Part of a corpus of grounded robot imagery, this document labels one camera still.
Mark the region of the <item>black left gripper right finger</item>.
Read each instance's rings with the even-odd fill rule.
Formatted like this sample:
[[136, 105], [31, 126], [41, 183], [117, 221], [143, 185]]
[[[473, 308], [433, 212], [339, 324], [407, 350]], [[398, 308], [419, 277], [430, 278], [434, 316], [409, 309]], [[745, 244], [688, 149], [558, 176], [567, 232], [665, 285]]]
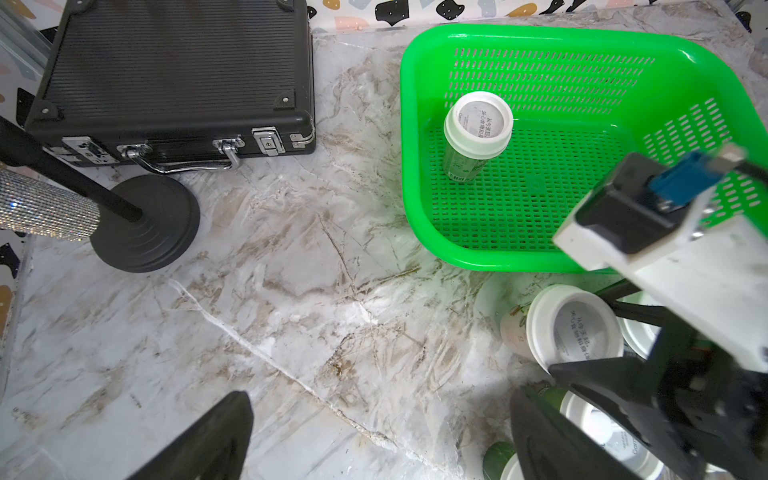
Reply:
[[577, 423], [529, 387], [510, 399], [511, 430], [527, 479], [635, 479]]

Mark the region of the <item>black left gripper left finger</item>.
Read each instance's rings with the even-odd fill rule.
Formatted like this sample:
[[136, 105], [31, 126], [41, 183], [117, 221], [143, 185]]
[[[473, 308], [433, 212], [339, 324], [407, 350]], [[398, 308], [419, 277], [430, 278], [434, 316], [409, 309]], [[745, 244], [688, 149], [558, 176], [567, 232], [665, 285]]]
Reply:
[[248, 394], [232, 391], [130, 477], [238, 479], [253, 422]]

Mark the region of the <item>black microphone stand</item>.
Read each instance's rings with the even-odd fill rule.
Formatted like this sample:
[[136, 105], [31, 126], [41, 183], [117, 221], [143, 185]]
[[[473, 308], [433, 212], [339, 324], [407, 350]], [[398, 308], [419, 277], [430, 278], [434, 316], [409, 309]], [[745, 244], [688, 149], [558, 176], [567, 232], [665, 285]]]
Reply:
[[175, 179], [143, 175], [108, 190], [43, 151], [31, 135], [1, 120], [1, 161], [28, 167], [98, 206], [90, 243], [106, 264], [125, 272], [159, 270], [192, 244], [200, 224], [196, 197]]

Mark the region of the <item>black ribbed hard case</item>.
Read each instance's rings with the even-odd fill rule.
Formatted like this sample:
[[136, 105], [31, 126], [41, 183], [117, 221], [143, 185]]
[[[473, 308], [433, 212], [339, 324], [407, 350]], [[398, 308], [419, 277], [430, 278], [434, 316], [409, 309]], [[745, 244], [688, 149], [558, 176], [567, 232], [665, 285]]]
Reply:
[[70, 1], [25, 123], [80, 167], [230, 170], [316, 147], [303, 1]]

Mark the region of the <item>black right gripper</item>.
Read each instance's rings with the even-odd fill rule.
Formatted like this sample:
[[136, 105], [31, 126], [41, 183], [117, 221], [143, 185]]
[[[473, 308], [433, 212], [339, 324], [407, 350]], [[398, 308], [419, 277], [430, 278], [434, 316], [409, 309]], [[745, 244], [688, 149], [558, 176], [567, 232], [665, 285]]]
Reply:
[[741, 368], [666, 307], [621, 302], [627, 279], [596, 292], [619, 318], [661, 327], [647, 359], [550, 366], [554, 379], [605, 412], [682, 479], [709, 465], [737, 479], [767, 476], [767, 376]]

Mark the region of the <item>rhinestone silver microphone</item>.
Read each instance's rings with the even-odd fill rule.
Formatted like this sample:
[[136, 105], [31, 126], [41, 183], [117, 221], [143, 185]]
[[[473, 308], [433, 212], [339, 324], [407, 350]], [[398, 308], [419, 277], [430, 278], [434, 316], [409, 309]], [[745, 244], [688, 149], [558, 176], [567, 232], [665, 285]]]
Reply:
[[81, 241], [99, 226], [97, 204], [74, 192], [8, 169], [1, 170], [1, 228]]

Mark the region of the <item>green plastic basket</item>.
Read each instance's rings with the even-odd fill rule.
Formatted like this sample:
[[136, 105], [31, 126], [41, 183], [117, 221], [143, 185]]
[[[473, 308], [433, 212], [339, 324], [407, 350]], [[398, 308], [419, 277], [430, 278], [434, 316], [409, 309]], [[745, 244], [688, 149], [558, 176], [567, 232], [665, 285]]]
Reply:
[[[439, 26], [406, 48], [400, 91], [407, 220], [431, 253], [469, 270], [577, 272], [553, 236], [629, 153], [670, 166], [732, 142], [767, 161], [765, 116], [738, 76], [670, 35]], [[461, 184], [443, 171], [443, 125], [476, 91], [501, 97], [514, 123], [507, 149]]]

